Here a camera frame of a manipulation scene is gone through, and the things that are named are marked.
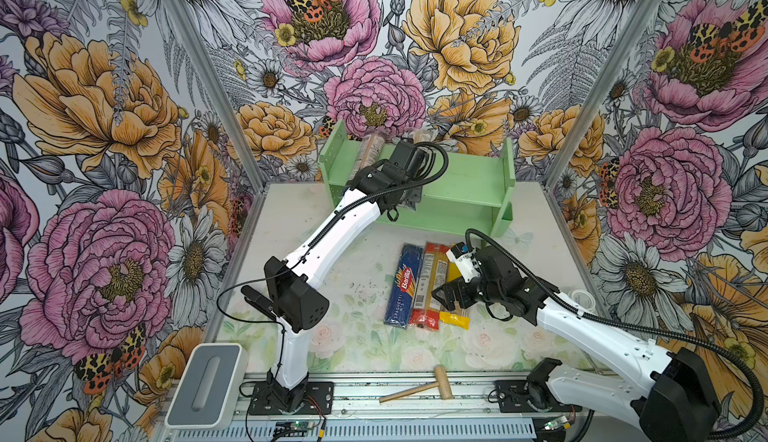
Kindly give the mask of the clear spaghetti bag white label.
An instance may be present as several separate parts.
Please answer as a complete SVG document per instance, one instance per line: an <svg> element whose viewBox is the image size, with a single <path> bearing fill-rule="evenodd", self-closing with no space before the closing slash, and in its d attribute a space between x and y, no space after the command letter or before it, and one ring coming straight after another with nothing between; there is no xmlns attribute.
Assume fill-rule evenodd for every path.
<svg viewBox="0 0 768 442"><path fill-rule="evenodd" d="M412 133L412 141L416 144L434 142L437 130L434 128L421 128ZM420 181L428 178L436 162L436 154L433 148L427 146L418 147L417 155L421 157L418 168L410 176L411 181ZM401 205L416 210L416 205L422 198L422 187L411 188L404 193Z"/></svg>

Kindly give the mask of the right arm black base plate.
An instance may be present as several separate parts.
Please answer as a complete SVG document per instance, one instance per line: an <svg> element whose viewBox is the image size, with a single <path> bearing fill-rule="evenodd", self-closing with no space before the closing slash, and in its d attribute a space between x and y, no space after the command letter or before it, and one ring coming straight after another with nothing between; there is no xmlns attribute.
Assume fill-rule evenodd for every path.
<svg viewBox="0 0 768 442"><path fill-rule="evenodd" d="M496 403L501 413L580 413L579 405L563 405L557 401L543 383L523 379L497 380L488 394L490 403Z"/></svg>

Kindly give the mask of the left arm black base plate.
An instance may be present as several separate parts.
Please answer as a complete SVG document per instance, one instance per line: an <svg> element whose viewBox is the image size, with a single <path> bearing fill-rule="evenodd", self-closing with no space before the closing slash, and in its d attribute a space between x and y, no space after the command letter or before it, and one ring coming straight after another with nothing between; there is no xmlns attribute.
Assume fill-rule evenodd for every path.
<svg viewBox="0 0 768 442"><path fill-rule="evenodd" d="M330 415L333 382L303 381L290 391L276 382L258 381L249 396L249 416Z"/></svg>

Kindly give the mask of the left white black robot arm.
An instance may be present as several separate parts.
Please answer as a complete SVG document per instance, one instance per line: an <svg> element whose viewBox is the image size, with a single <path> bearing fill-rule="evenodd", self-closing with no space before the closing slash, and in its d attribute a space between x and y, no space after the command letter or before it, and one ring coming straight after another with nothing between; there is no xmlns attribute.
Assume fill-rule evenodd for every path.
<svg viewBox="0 0 768 442"><path fill-rule="evenodd" d="M268 298L279 325L277 360L268 377L275 393L302 395L311 330L330 304L320 292L330 269L368 226L383 214L396 215L408 192L442 176L446 164L445 151L430 142L398 142L388 158L359 168L336 208L306 242L265 263Z"/></svg>

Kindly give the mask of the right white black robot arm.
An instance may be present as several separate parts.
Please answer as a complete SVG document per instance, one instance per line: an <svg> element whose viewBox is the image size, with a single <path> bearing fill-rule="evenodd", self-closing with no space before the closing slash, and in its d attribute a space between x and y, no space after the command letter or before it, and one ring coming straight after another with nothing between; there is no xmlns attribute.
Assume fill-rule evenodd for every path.
<svg viewBox="0 0 768 442"><path fill-rule="evenodd" d="M721 406L701 358L670 352L652 340L591 320L590 312L553 284L526 275L500 249L447 251L460 276L433 290L445 308L501 305L507 319L521 319L558 335L613 371L584 372L545 358L526 378L523 392L537 410L579 406L631 424L652 441L705 441Z"/></svg>

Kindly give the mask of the clear spaghetti bag dark end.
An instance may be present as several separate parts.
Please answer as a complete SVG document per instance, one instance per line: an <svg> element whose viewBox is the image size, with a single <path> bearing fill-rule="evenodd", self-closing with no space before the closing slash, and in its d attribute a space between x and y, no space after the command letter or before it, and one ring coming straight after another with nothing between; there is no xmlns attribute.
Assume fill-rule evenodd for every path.
<svg viewBox="0 0 768 442"><path fill-rule="evenodd" d="M360 150L358 151L358 168L362 169L378 162L386 141L386 136L380 131L367 134L362 139Z"/></svg>

